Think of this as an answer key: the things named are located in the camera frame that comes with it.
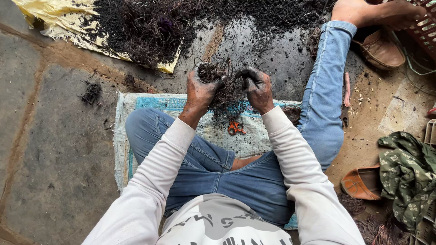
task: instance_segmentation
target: blue jeans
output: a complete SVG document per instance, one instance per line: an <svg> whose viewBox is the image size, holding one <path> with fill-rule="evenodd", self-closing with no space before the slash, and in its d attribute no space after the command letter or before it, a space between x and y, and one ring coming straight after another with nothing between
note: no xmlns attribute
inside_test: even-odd
<svg viewBox="0 0 436 245"><path fill-rule="evenodd" d="M341 115L345 60L357 28L330 21L321 28L318 54L303 95L298 129L326 170L342 146ZM127 137L141 163L174 119L152 108L133 111L126 121ZM195 136L170 189L165 215L171 215L194 197L220 193L240 200L264 220L283 226L294 213L286 198L280 165L273 151L247 166L230 171L235 152Z"/></svg>

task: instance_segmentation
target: green cloth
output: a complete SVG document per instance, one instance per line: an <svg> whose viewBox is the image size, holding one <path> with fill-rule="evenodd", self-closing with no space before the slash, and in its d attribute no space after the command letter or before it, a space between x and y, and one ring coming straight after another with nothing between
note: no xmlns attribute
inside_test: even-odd
<svg viewBox="0 0 436 245"><path fill-rule="evenodd" d="M394 200L393 212L415 233L430 203L436 199L436 150L410 133L398 131L378 140L382 197Z"/></svg>

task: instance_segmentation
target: dirty hand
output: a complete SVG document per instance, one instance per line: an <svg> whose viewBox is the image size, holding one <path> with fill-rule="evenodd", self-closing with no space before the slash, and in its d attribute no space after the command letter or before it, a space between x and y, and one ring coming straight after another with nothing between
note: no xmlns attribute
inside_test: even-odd
<svg viewBox="0 0 436 245"><path fill-rule="evenodd" d="M249 66L240 69L235 77L244 79L248 101L261 115L274 108L271 79L267 74Z"/></svg>
<svg viewBox="0 0 436 245"><path fill-rule="evenodd" d="M227 81L227 76L222 76L210 83L203 83L199 77L200 67L203 62L196 63L188 75L186 83L187 100L179 119L197 128L198 121L208 111L208 106L215 97L218 88Z"/></svg>

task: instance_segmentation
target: bare foot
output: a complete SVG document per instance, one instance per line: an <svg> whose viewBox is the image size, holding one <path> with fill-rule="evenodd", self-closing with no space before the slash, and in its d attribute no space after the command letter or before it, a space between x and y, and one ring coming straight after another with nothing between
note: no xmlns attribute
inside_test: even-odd
<svg viewBox="0 0 436 245"><path fill-rule="evenodd" d="M426 9L406 0L370 5L365 0L338 0L333 7L331 20L342 20L357 28L387 25L399 31L413 25L414 20L425 16Z"/></svg>
<svg viewBox="0 0 436 245"><path fill-rule="evenodd" d="M255 160L259 159L261 156L262 155L250 157L250 158L247 158L247 159L235 159L233 161L232 169L230 171L243 168L243 167L247 166L248 164L254 162Z"/></svg>

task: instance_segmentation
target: concrete floor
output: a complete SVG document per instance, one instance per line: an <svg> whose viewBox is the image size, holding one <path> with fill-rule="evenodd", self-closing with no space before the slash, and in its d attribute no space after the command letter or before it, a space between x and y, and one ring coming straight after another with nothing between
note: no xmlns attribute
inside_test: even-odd
<svg viewBox="0 0 436 245"><path fill-rule="evenodd" d="M276 99L301 101L313 65L306 49L297 51L300 30L259 54L249 41L254 37L247 26L252 25L236 21L226 28L200 30L202 40L195 40L190 57L180 58L173 76L155 74L47 39L28 29L10 0L0 0L0 6L0 244L80 244L119 196L113 133L105 128L115 118L116 90L129 90L123 85L125 74L141 78L138 84L145 90L185 93L185 71L198 58L206 60L216 52L219 57L230 55L235 69L247 62L270 74ZM413 88L403 68L377 73L352 51L345 70L359 90L351 98L352 111L359 114L351 117L353 128L346 130L344 146L327 171L338 191L346 172L377 162L379 137L395 130L422 137L425 112L435 99ZM78 98L86 88L81 80L88 78L102 85L101 105ZM358 105L360 94L365 99ZM392 95L405 99L406 105ZM363 216L382 216L385 207L369 203Z"/></svg>

